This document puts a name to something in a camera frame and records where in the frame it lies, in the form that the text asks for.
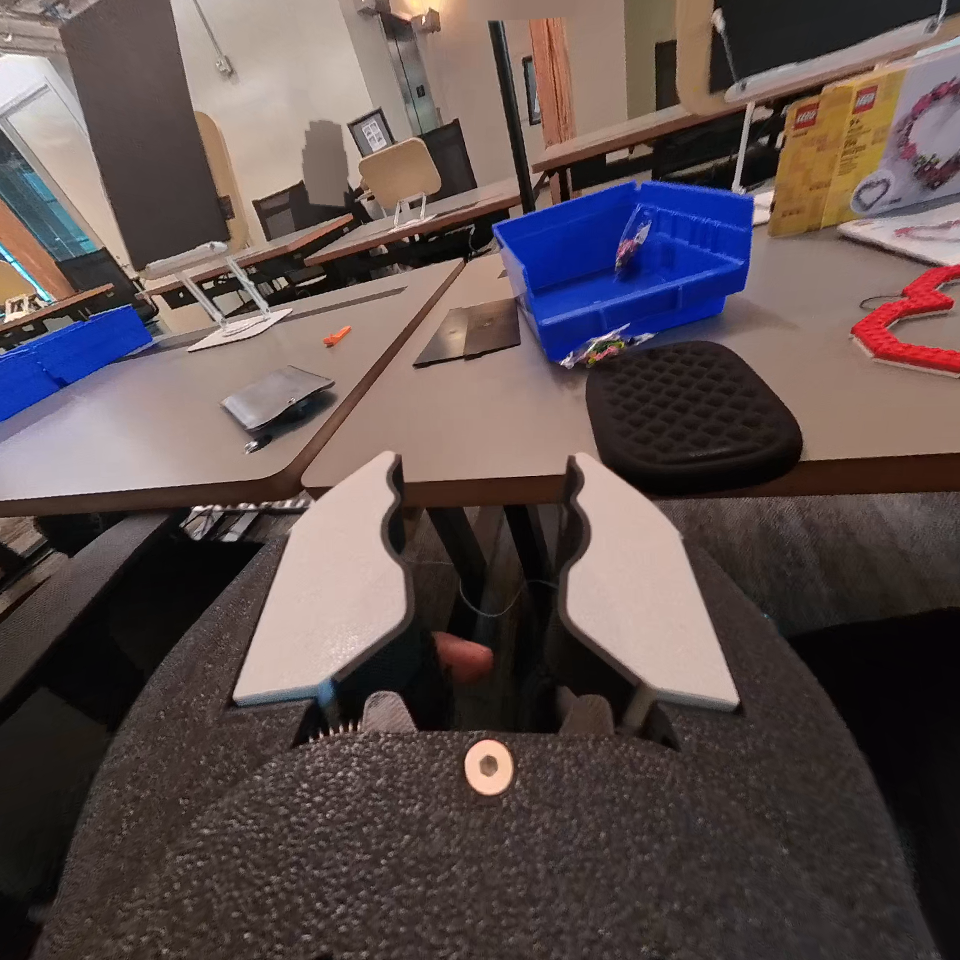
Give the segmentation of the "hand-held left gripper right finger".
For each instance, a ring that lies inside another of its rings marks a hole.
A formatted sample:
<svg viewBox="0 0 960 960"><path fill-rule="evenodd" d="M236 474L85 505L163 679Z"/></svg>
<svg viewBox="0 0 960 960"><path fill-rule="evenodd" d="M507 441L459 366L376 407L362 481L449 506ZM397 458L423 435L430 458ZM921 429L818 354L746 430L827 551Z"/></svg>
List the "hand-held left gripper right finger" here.
<svg viewBox="0 0 960 960"><path fill-rule="evenodd" d="M621 730L639 733L661 703L736 712L738 690L680 532L587 453L568 458L566 481L579 541L558 574L558 615L629 683Z"/></svg>

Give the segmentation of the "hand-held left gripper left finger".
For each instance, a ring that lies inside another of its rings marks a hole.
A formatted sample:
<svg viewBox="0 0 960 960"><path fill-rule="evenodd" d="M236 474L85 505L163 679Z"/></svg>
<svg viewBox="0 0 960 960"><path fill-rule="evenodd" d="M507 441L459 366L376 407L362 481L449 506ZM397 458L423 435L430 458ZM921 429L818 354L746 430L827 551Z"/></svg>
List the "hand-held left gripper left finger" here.
<svg viewBox="0 0 960 960"><path fill-rule="evenodd" d="M402 492L402 457L384 451L294 523L232 691L235 706L330 702L411 626Z"/></svg>

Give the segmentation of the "person's left hand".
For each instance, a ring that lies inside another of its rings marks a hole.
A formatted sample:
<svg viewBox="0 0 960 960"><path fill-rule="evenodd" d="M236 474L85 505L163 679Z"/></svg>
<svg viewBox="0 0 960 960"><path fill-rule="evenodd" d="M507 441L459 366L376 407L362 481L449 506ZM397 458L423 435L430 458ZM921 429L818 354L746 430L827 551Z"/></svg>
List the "person's left hand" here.
<svg viewBox="0 0 960 960"><path fill-rule="evenodd" d="M434 631L433 642L444 676L456 685L477 684L494 670L495 655L483 644L445 631Z"/></svg>

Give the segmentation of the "black wrist rest pad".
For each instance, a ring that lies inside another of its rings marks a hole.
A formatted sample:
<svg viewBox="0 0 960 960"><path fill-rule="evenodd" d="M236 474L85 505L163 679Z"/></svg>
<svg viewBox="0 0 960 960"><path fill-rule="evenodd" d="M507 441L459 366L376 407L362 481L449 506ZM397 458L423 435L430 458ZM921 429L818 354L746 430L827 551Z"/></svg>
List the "black wrist rest pad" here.
<svg viewBox="0 0 960 960"><path fill-rule="evenodd" d="M631 347L584 381L600 462L646 495L720 494L791 472L804 438L786 403L715 342Z"/></svg>

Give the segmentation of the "black wallet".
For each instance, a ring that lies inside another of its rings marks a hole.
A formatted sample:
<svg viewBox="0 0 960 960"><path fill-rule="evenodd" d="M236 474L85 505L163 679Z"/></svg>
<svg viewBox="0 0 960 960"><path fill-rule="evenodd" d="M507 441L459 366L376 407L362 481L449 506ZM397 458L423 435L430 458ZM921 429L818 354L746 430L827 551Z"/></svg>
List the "black wallet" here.
<svg viewBox="0 0 960 960"><path fill-rule="evenodd" d="M282 366L219 402L222 411L248 434L257 434L301 412L336 386L328 376Z"/></svg>

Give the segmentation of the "clear bag of small bricks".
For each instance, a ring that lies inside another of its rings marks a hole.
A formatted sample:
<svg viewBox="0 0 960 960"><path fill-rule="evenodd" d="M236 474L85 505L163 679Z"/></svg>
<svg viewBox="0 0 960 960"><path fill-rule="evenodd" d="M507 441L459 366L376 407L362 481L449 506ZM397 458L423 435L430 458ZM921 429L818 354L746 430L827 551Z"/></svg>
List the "clear bag of small bricks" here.
<svg viewBox="0 0 960 960"><path fill-rule="evenodd" d="M640 250L646 243L653 227L653 219L642 204L638 204L620 236L614 259L614 278L626 282L640 264Z"/></svg>
<svg viewBox="0 0 960 960"><path fill-rule="evenodd" d="M627 323L582 343L559 360L558 364L568 371L575 368L588 369L605 359L644 344L655 336L654 332L632 332L630 324Z"/></svg>

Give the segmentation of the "black flat panel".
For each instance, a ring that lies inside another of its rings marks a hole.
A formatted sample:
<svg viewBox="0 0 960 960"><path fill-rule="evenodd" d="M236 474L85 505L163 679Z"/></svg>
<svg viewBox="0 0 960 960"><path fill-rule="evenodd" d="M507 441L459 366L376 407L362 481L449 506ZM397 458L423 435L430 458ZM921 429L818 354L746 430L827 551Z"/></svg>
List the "black flat panel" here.
<svg viewBox="0 0 960 960"><path fill-rule="evenodd" d="M512 298L454 308L447 312L413 367L471 361L510 350L521 342L518 307Z"/></svg>

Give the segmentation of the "blue plastic bin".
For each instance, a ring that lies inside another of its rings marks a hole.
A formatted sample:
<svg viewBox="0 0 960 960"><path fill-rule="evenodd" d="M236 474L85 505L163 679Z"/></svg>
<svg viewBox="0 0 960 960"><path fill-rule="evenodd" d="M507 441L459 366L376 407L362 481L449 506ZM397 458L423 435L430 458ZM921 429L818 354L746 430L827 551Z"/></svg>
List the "blue plastic bin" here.
<svg viewBox="0 0 960 960"><path fill-rule="evenodd" d="M615 279L618 242L637 205L652 216L638 267ZM746 287L754 199L647 180L498 222L493 235L510 288L546 357L630 325L661 333L721 313Z"/></svg>
<svg viewBox="0 0 960 960"><path fill-rule="evenodd" d="M136 309L126 304L48 333L32 341L29 350L42 369L65 387L149 347L153 340Z"/></svg>
<svg viewBox="0 0 960 960"><path fill-rule="evenodd" d="M27 349L1 354L1 422L53 396L61 385Z"/></svg>

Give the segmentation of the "long grey table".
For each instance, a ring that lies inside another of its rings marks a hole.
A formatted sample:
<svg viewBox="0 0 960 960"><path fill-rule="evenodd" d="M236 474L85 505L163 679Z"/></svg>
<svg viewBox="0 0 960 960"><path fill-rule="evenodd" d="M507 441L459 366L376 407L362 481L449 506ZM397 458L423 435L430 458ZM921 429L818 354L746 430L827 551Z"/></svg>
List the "long grey table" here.
<svg viewBox="0 0 960 960"><path fill-rule="evenodd" d="M533 163L532 170L536 174L554 174L578 162L648 143L701 122L733 114L739 108L739 104L721 101L719 112L699 115L689 113L679 104L673 105L550 146Z"/></svg>
<svg viewBox="0 0 960 960"><path fill-rule="evenodd" d="M302 265L306 257L318 251L321 241L326 241L328 237L336 240L343 236L347 227L355 223L354 216L350 213L343 214L340 217L330 219L305 229L292 233L285 237L280 237L269 241L261 246L253 247L237 252L233 259L237 265L244 269L258 268L264 263L280 262L286 266L288 261L293 262L294 266L289 269L297 269ZM198 270L188 270L188 276L196 282L205 282L222 276L231 274L226 262L215 262L213 265L202 265ZM179 290L185 284L175 278L173 275L162 277L160 281L151 285L148 284L143 292L144 296L161 296L172 291Z"/></svg>
<svg viewBox="0 0 960 960"><path fill-rule="evenodd" d="M317 267L411 237L458 230L465 225L475 224L483 217L509 212L518 207L521 201L517 180L514 177L504 178L449 198L428 202L423 219L404 214L399 223L394 223L393 216L364 223L334 243L307 256L304 265Z"/></svg>

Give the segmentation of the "beige board on stand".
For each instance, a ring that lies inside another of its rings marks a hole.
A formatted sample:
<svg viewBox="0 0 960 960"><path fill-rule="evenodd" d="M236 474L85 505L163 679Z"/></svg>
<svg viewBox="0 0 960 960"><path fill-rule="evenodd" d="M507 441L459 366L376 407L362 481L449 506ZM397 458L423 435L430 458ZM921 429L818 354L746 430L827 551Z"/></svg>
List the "beige board on stand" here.
<svg viewBox="0 0 960 960"><path fill-rule="evenodd" d="M358 172L366 191L385 212L393 213L393 226L402 222L404 209L416 213L414 222L428 222L428 198L442 189L440 172L420 138L409 138L360 159Z"/></svg>

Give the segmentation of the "white instruction booklet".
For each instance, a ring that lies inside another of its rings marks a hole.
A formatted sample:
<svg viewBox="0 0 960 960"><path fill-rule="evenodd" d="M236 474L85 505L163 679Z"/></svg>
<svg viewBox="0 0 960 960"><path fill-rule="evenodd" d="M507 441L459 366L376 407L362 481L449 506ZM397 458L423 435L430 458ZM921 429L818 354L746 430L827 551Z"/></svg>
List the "white instruction booklet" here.
<svg viewBox="0 0 960 960"><path fill-rule="evenodd" d="M959 263L959 202L921 205L837 227L843 238L930 266Z"/></svg>

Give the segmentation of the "yellow toy box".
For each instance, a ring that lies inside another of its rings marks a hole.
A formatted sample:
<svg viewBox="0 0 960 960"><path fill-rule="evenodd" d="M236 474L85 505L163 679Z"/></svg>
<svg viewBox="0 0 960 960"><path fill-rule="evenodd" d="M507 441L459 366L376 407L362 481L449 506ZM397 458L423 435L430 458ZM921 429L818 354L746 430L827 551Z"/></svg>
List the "yellow toy box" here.
<svg viewBox="0 0 960 960"><path fill-rule="evenodd" d="M836 80L786 115L769 233L816 232L954 197L959 48Z"/></svg>

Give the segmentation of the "dark partition panel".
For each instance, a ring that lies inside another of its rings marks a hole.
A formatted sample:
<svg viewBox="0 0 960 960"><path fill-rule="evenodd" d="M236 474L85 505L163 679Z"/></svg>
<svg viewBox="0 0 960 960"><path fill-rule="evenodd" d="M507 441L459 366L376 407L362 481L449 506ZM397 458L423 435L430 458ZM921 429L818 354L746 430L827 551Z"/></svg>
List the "dark partition panel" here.
<svg viewBox="0 0 960 960"><path fill-rule="evenodd" d="M94 2L59 34L133 269L227 241L170 2Z"/></svg>

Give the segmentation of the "black pole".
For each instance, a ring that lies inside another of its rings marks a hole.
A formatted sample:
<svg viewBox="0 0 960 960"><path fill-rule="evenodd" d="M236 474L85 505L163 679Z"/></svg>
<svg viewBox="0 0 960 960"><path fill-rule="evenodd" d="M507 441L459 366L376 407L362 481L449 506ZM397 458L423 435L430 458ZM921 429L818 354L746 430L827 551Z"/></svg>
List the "black pole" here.
<svg viewBox="0 0 960 960"><path fill-rule="evenodd" d="M536 209L536 197L530 178L506 27L504 22L500 20L489 20L486 26L495 62L503 114L508 129L510 153L519 191L520 205L523 213L528 214Z"/></svg>

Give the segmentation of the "black laptop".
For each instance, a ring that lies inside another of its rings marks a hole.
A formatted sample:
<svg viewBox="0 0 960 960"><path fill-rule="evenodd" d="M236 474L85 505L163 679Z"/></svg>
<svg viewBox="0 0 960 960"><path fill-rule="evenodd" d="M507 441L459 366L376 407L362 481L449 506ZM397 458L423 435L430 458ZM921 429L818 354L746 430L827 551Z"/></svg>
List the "black laptop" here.
<svg viewBox="0 0 960 960"><path fill-rule="evenodd" d="M940 1L723 1L735 73L723 38L711 40L710 91L770 69L801 64L916 21L936 18Z"/></svg>

